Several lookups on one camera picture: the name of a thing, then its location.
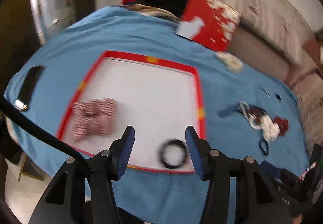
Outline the red plaid scrunchie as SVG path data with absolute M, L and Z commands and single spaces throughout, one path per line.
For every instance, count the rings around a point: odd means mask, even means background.
M 73 102 L 73 138 L 79 142 L 94 135 L 112 134 L 117 109 L 117 101 L 111 98 Z

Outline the dark red dotted scrunchie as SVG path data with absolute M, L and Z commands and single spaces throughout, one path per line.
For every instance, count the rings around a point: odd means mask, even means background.
M 282 118 L 276 116 L 273 119 L 273 122 L 277 123 L 278 126 L 279 126 L 279 136 L 284 136 L 286 134 L 286 132 L 288 131 L 288 129 L 289 129 L 288 120 L 287 119 L 282 119 Z

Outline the red shallow box tray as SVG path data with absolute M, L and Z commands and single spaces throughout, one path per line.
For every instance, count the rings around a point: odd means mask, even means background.
M 160 58 L 106 51 L 79 83 L 71 102 L 111 98 L 117 102 L 113 132 L 82 141 L 73 138 L 75 115 L 69 105 L 57 138 L 75 150 L 94 156 L 119 139 L 127 126 L 135 129 L 128 166 L 169 173 L 160 161 L 161 147 L 172 139 L 185 139 L 193 126 L 206 137 L 205 111 L 198 70 Z

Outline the black hair clip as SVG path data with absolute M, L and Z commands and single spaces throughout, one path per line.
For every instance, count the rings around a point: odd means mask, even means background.
M 271 97 L 271 95 L 262 86 L 259 87 L 268 97 Z

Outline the cream white scrunchie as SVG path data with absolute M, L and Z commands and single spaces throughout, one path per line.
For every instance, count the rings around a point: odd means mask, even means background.
M 227 70 L 229 70 L 230 72 L 239 74 L 242 71 L 244 64 L 236 56 L 228 52 L 216 52 L 215 55 L 226 65 Z

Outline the small black clip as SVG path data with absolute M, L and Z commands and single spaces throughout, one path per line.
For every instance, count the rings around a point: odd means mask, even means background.
M 278 94 L 275 94 L 275 97 L 277 98 L 277 100 L 280 102 L 281 101 L 281 97 Z

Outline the black smartphone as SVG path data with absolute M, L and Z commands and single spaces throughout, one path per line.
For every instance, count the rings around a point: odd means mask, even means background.
M 35 89 L 36 83 L 43 70 L 44 67 L 42 65 L 34 66 L 29 69 L 14 103 L 14 107 L 18 111 L 24 111 L 28 108 L 33 90 Z

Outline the red box lid with cat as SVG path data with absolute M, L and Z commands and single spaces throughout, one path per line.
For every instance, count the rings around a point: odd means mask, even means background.
M 224 52 L 241 15 L 218 0 L 188 0 L 175 33 L 213 51 Z

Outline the striped pillow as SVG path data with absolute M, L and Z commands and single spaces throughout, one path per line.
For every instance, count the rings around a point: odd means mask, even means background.
M 302 45 L 292 23 L 265 0 L 218 0 L 238 11 L 241 24 L 252 30 L 293 65 L 302 64 Z

